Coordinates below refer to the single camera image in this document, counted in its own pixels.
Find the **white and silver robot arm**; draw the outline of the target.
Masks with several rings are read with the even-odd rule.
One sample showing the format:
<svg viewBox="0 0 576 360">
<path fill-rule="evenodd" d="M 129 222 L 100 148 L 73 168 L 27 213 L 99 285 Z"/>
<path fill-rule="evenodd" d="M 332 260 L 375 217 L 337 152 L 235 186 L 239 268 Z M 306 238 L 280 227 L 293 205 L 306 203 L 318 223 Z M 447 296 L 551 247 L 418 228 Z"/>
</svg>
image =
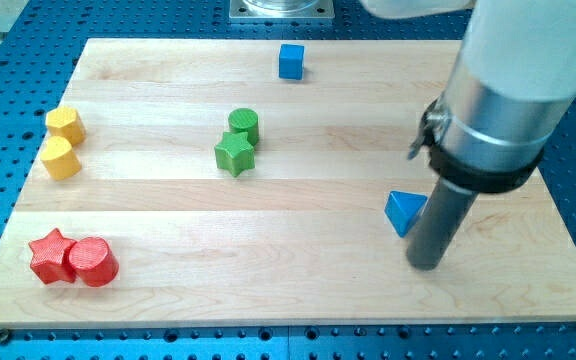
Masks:
<svg viewBox="0 0 576 360">
<path fill-rule="evenodd" d="M 384 19 L 472 11 L 446 88 L 409 150 L 415 157 L 428 148 L 439 176 L 407 248 L 413 267 L 432 270 L 478 194 L 526 182 L 576 97 L 576 1 L 361 3 Z"/>
</svg>

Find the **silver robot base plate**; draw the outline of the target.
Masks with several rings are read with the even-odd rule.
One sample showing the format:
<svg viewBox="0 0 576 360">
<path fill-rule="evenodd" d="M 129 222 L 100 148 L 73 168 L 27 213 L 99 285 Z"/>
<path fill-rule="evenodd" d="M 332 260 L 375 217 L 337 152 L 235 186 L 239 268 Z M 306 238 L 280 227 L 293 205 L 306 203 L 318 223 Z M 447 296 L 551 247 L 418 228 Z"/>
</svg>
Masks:
<svg viewBox="0 0 576 360">
<path fill-rule="evenodd" d="M 255 20 L 332 20 L 333 0 L 230 0 L 229 18 Z"/>
</svg>

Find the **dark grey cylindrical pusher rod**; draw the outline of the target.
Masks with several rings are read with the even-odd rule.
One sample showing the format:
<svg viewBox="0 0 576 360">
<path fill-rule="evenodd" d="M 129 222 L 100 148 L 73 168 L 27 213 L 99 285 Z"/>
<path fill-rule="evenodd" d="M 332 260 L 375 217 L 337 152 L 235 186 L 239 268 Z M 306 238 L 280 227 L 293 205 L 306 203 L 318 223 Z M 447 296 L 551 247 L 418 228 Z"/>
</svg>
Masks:
<svg viewBox="0 0 576 360">
<path fill-rule="evenodd" d="M 418 221 L 409 232 L 406 256 L 420 270 L 435 269 L 478 193 L 440 178 Z"/>
</svg>

